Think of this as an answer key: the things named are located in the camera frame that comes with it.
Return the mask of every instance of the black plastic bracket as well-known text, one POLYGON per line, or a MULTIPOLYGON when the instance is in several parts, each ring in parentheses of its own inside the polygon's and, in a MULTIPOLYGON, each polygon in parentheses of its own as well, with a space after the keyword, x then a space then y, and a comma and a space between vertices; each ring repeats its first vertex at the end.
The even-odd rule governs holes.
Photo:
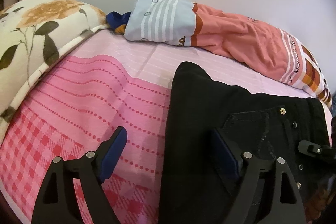
POLYGON ((101 184, 111 174, 125 147, 127 132, 118 127, 108 141, 80 159, 56 157, 37 195, 32 224, 83 224, 73 179, 81 181, 85 201, 95 224, 120 224, 101 184))
POLYGON ((238 194, 222 224, 245 223, 260 177, 267 178, 268 188, 263 193, 267 202, 264 200, 262 213, 255 224, 306 224, 298 186, 283 158, 261 160, 248 151, 240 150, 219 128, 212 131, 211 144, 212 148, 214 144, 218 146, 213 152, 220 151, 219 146, 223 145, 220 153, 212 155, 220 165, 219 170, 231 177, 241 176, 238 194), (223 151, 227 155, 225 161, 220 155, 223 151))
POLYGON ((336 148, 327 145, 318 145, 306 140, 299 142, 298 150, 300 153, 309 157, 317 158, 331 165, 336 166, 336 148))

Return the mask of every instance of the metal rivet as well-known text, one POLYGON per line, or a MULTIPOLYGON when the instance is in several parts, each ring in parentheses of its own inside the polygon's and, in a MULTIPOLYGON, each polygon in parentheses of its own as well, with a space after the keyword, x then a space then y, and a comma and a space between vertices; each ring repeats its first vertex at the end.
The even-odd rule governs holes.
POLYGON ((250 153, 250 152, 244 152, 243 155, 244 155, 244 157, 247 158, 247 159, 252 158, 252 153, 250 153))
POLYGON ((284 164, 286 161, 284 158, 278 158, 278 163, 284 164))
POLYGON ((93 158, 93 157, 95 156, 95 154, 96 154, 95 152, 90 151, 90 152, 87 152, 87 153, 86 153, 86 157, 87 157, 87 158, 93 158))
POLYGON ((57 164, 61 161, 61 159, 62 159, 61 157, 55 157, 52 161, 53 163, 57 164))

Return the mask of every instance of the pink checkered pattern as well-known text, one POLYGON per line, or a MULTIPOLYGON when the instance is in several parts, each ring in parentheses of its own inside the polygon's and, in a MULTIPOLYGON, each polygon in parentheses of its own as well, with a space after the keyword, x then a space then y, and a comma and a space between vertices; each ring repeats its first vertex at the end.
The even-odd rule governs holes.
POLYGON ((31 219, 35 199, 55 156, 74 159, 83 145, 42 120, 25 101, 15 115, 1 150, 1 180, 7 193, 31 219))
MULTIPOLYGON (((0 149, 0 179, 31 220, 40 185, 55 156, 76 159, 110 138, 128 140, 105 194, 122 224, 156 223, 170 90, 132 78, 110 56, 68 56, 32 90, 0 149)), ((92 223, 75 182, 85 223, 92 223)))

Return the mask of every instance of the pink bedsheet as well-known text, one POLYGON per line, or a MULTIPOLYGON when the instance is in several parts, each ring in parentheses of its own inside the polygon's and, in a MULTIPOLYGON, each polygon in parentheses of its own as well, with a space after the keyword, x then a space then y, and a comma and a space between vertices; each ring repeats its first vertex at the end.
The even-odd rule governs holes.
MULTIPOLYGON (((81 157, 124 126, 127 144, 103 189, 122 224, 156 223, 170 85, 185 60, 201 65, 214 80, 253 93, 308 97, 204 50, 130 43, 103 30, 53 68, 11 122, 0 149, 0 190, 21 221, 30 223, 55 156, 81 157)), ((325 113, 330 128, 331 115, 325 113)), ((92 223, 79 183, 75 186, 83 220, 92 223)))

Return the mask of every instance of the folded blanket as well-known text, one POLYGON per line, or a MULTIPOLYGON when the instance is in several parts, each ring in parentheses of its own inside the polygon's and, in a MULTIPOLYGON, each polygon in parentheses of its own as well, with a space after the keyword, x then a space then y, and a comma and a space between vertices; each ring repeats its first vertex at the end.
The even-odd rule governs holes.
POLYGON ((294 36, 265 22, 183 0, 138 0, 134 11, 106 17, 130 41, 196 46, 318 97, 331 95, 312 53, 294 36))
POLYGON ((0 146, 16 110, 47 72, 106 15, 77 0, 22 0, 0 11, 0 146))

